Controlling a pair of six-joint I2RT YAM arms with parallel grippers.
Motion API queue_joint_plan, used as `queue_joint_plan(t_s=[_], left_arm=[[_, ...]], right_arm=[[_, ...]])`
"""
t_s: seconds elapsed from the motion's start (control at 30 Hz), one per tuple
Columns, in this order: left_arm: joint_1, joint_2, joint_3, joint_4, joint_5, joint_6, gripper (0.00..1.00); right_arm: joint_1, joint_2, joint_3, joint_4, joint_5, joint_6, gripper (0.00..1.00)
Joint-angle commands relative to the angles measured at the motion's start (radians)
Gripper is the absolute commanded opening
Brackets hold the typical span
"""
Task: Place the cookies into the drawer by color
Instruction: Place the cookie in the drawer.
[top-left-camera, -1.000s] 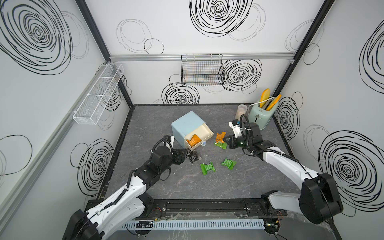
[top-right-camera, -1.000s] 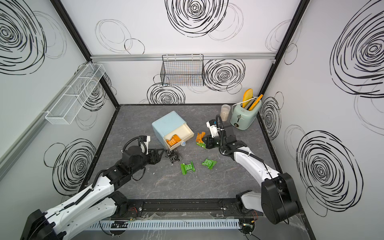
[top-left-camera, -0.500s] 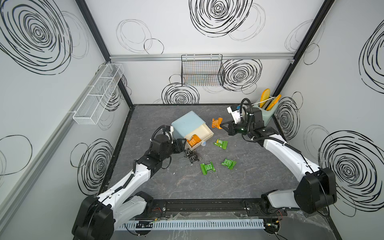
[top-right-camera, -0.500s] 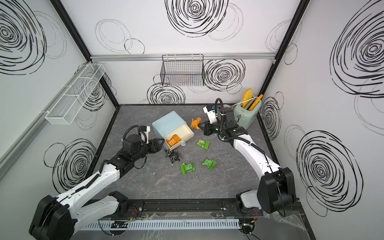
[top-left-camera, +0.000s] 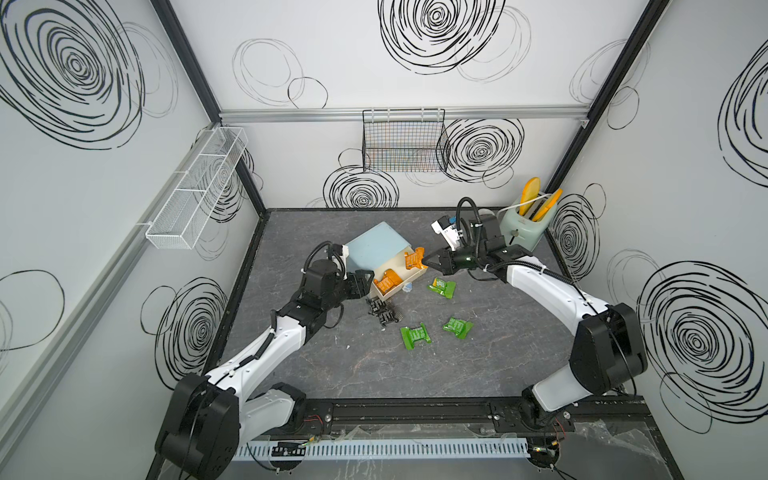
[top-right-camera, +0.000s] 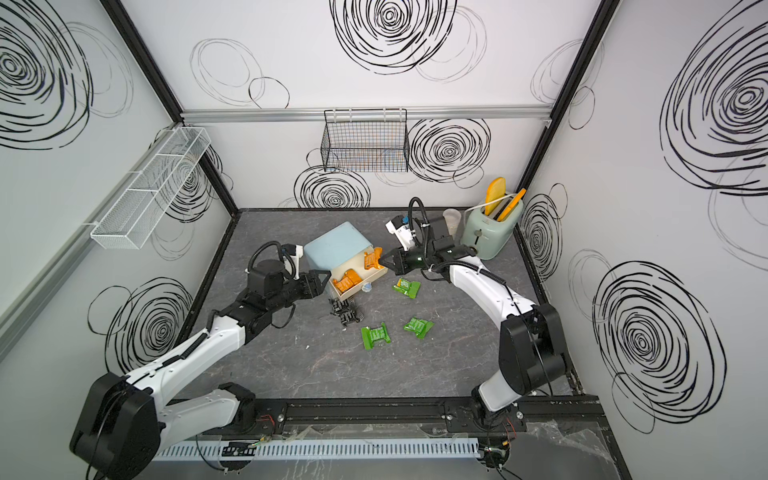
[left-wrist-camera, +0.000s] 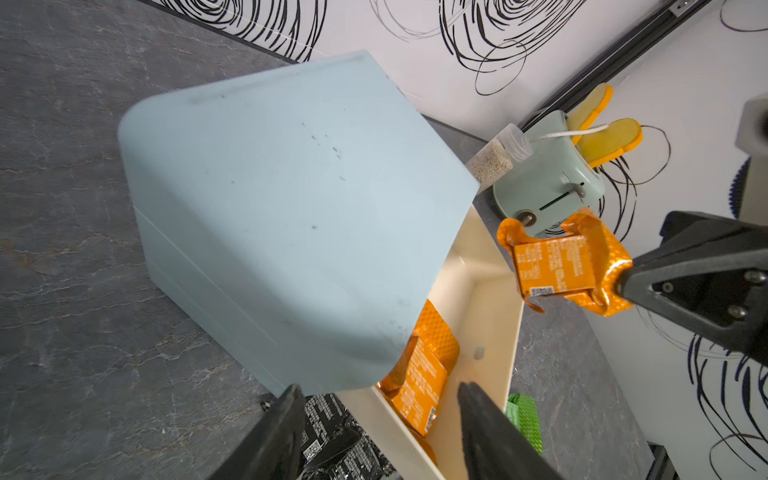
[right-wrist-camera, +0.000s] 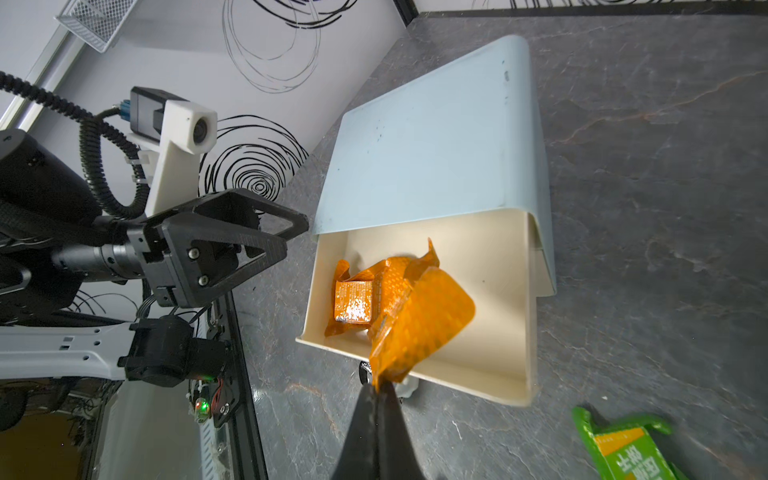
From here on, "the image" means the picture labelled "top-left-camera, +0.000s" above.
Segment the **orange cookie pack back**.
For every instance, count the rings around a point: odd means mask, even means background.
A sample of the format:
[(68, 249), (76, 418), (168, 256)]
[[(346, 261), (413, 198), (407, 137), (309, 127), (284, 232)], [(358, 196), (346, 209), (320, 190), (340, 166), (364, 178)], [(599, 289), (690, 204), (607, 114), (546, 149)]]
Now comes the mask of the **orange cookie pack back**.
[(406, 251), (404, 253), (404, 264), (407, 270), (426, 269), (427, 266), (423, 264), (425, 255), (425, 249), (423, 247), (417, 247), (412, 251)]

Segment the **orange cookie pack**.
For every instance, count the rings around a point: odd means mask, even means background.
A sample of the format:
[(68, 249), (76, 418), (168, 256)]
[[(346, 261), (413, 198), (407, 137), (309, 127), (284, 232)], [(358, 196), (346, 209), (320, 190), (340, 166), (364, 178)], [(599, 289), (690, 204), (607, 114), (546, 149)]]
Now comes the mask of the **orange cookie pack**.
[(383, 272), (382, 277), (380, 279), (375, 279), (373, 283), (379, 293), (385, 296), (399, 286), (402, 283), (402, 279), (395, 270), (387, 269)]
[(423, 247), (417, 247), (412, 251), (406, 251), (404, 253), (404, 264), (407, 270), (426, 269), (427, 266), (423, 264), (425, 255), (425, 249)]

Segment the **orange cookie pack front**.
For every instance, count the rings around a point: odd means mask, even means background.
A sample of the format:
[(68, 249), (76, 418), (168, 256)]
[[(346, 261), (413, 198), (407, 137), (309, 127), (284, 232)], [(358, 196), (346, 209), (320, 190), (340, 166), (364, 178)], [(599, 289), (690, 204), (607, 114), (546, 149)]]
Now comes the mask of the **orange cookie pack front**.
[(385, 296), (399, 286), (402, 283), (402, 279), (395, 270), (387, 269), (383, 272), (382, 277), (380, 279), (375, 279), (373, 283), (379, 293)]

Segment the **light blue drawer cabinet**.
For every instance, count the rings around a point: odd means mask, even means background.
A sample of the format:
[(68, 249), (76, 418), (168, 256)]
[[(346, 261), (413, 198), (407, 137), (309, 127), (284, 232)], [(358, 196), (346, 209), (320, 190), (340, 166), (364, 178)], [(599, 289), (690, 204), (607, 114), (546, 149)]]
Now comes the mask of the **light blue drawer cabinet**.
[(411, 244), (386, 222), (380, 222), (346, 244), (348, 270), (383, 272)]

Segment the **cream top drawer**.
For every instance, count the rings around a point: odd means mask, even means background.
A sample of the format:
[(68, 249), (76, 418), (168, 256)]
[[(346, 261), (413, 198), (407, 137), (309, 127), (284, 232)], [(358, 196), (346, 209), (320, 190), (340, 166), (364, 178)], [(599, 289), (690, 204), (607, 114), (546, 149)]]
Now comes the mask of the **cream top drawer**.
[(406, 247), (384, 264), (374, 269), (371, 297), (388, 300), (423, 276), (428, 267), (422, 263), (423, 247)]

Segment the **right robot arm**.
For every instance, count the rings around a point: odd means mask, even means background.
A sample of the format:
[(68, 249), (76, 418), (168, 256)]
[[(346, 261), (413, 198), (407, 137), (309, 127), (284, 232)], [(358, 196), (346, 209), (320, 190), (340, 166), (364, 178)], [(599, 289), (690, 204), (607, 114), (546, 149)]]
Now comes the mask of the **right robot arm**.
[(481, 271), (531, 297), (572, 335), (567, 363), (521, 395), (520, 415), (529, 428), (541, 429), (565, 407), (634, 382), (647, 370), (635, 310), (584, 293), (575, 280), (548, 268), (529, 248), (511, 243), (492, 211), (463, 197), (453, 215), (439, 217), (431, 228), (446, 245), (425, 255), (423, 264), (445, 276)]

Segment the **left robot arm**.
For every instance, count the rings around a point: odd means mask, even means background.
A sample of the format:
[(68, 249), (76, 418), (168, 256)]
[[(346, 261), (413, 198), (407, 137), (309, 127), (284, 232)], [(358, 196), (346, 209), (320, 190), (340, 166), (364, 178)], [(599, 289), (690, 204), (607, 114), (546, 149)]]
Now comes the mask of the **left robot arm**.
[(305, 394), (285, 383), (256, 388), (322, 330), (332, 310), (369, 295), (375, 274), (351, 270), (349, 249), (324, 241), (305, 259), (290, 300), (270, 313), (268, 327), (231, 359), (203, 375), (188, 374), (173, 390), (155, 441), (148, 478), (165, 463), (180, 478), (217, 479), (239, 448), (275, 428), (303, 423)]

